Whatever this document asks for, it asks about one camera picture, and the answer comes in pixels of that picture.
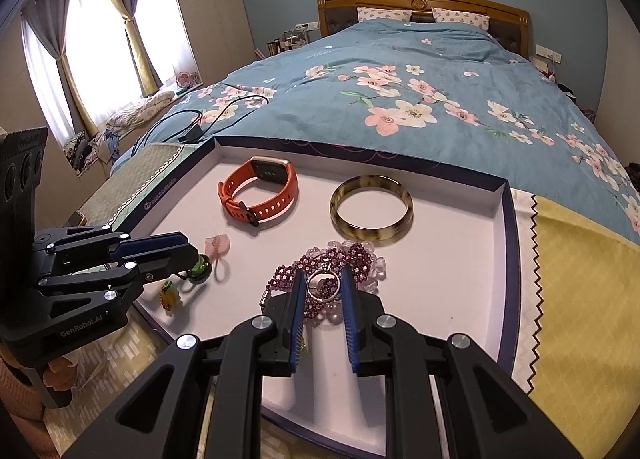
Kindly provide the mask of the left hand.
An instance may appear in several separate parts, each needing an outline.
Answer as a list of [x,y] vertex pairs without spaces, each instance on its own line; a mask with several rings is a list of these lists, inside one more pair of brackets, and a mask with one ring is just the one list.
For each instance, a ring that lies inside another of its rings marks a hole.
[[[32,385],[27,375],[24,374],[24,368],[15,359],[10,350],[1,344],[1,358],[8,367],[9,371],[17,380],[25,385]],[[42,373],[42,382],[48,389],[55,392],[65,392],[70,390],[77,380],[77,366],[74,365],[66,357],[60,357],[50,361],[46,370]]]

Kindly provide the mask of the pink sleeve forearm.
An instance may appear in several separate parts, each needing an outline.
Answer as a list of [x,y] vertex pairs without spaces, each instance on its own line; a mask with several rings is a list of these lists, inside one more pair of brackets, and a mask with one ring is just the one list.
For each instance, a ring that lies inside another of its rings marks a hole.
[[4,346],[1,346],[1,401],[39,458],[60,457],[42,421],[44,406],[39,393]]

